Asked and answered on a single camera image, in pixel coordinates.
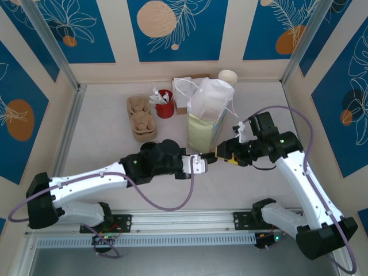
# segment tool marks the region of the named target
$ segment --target red cup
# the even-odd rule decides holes
[[[170,118],[174,114],[173,92],[166,89],[159,90],[159,93],[162,97],[166,94],[166,92],[168,93],[169,102],[165,105],[155,106],[157,116],[159,116],[162,119]]]

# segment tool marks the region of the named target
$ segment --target purple cable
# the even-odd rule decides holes
[[[306,152],[305,152],[305,156],[304,156],[304,161],[303,161],[303,169],[304,169],[304,172],[305,172],[305,175],[306,175],[306,178],[308,179],[310,185],[312,186],[313,190],[315,191],[315,193],[317,194],[318,198],[320,199],[320,201],[322,202],[322,205],[323,207],[325,208],[325,210],[328,212],[330,211],[330,208],[328,207],[328,204],[327,202],[325,202],[322,194],[320,193],[320,191],[318,190],[317,186],[315,185],[313,179],[311,178],[311,176],[308,174],[308,168],[307,168],[307,162],[308,162],[308,157],[309,155],[311,154],[311,150],[312,150],[312,146],[313,146],[313,141],[314,141],[314,138],[315,138],[315,132],[313,130],[313,126],[311,124],[311,122],[308,120],[307,117],[305,117],[300,111],[294,109],[294,108],[290,108],[288,106],[283,106],[283,105],[271,105],[271,106],[268,106],[266,108],[262,108],[260,109],[259,111],[257,111],[256,113],[253,114],[256,115],[262,111],[265,111],[267,109],[272,109],[272,108],[281,108],[281,109],[287,109],[291,112],[294,112],[295,114],[298,114],[307,124],[308,124],[308,127],[310,129],[310,139],[309,139],[309,144],[308,144],[308,147],[306,149]],[[249,118],[244,120],[243,123],[246,123],[247,121],[249,121]],[[343,239],[344,241],[344,244],[346,246],[346,249],[349,253],[349,256],[350,256],[350,259],[351,259],[351,264],[352,264],[352,269],[351,271],[345,269],[342,265],[340,265],[333,257],[331,256],[328,256],[330,261],[333,262],[338,268],[340,268],[342,271],[344,271],[345,273],[347,274],[354,274],[356,273],[357,271],[357,260],[355,260],[355,256],[354,256],[354,253],[352,251],[352,248],[349,244],[349,241],[347,240],[345,234],[344,234],[344,231],[341,229],[341,226],[340,224],[338,223],[338,221],[336,220],[335,216],[333,214],[330,215],[331,217],[331,220],[333,221],[333,223],[335,224],[337,230],[339,231],[340,233],[340,236],[341,238]]]
[[[193,167],[193,159],[194,159],[194,156],[192,156],[190,158],[190,190],[189,190],[189,194],[188,196],[186,197],[186,199],[184,200],[183,203],[181,203],[179,206],[177,207],[174,207],[174,208],[166,208],[166,207],[162,207],[162,206],[159,206],[157,205],[156,203],[152,202],[148,197],[146,197],[142,191],[137,187],[137,184],[134,183],[134,181],[126,176],[125,174],[122,174],[121,172],[106,172],[104,173],[104,175],[118,175],[120,177],[123,177],[124,179],[126,179],[135,189],[136,191],[139,193],[139,195],[145,200],[147,201],[150,205],[152,205],[153,207],[159,209],[159,210],[162,210],[162,211],[168,211],[168,212],[172,212],[172,211],[176,211],[176,210],[179,210],[181,209],[182,207],[184,207],[192,193],[193,193],[193,189],[194,189],[194,167]],[[69,180],[69,181],[65,181],[61,184],[61,187],[63,186],[67,186],[69,184],[72,184],[72,183],[75,183],[75,182],[78,182],[78,181],[82,181],[82,180],[86,180],[86,179],[90,179],[90,178],[94,178],[94,177],[101,177],[101,175],[98,173],[98,174],[90,174],[90,175],[86,175],[85,177],[79,177],[79,178],[76,178],[76,179],[73,179],[73,180]],[[15,206],[13,208],[13,210],[10,211],[9,215],[7,216],[7,219],[13,223],[23,223],[25,221],[29,221],[28,218],[21,218],[21,219],[14,219],[13,218],[13,214],[18,211],[23,205],[27,204],[29,201],[35,199],[36,197],[39,197],[40,195],[44,194],[44,193],[47,193],[51,190],[54,190],[54,189],[57,189],[59,188],[58,185],[54,185],[54,186],[51,186],[47,189],[44,189],[42,191],[39,191],[38,193],[28,197],[26,200],[22,201],[21,203],[19,203],[17,206]],[[97,235],[106,245],[108,245],[112,250],[115,251],[115,253],[117,254],[117,256],[109,256],[109,255],[105,255],[105,254],[100,254],[96,251],[96,248],[95,246],[93,247],[93,250],[96,252],[96,254],[98,254],[99,256],[101,257],[104,257],[104,258],[109,258],[109,259],[117,259],[119,258],[119,252],[116,250],[116,248],[114,246],[112,246],[106,239],[104,239],[104,237],[102,237],[99,233],[97,233],[91,226],[88,226],[86,224],[83,224],[86,228],[88,228],[92,233],[94,233],[95,235]]]

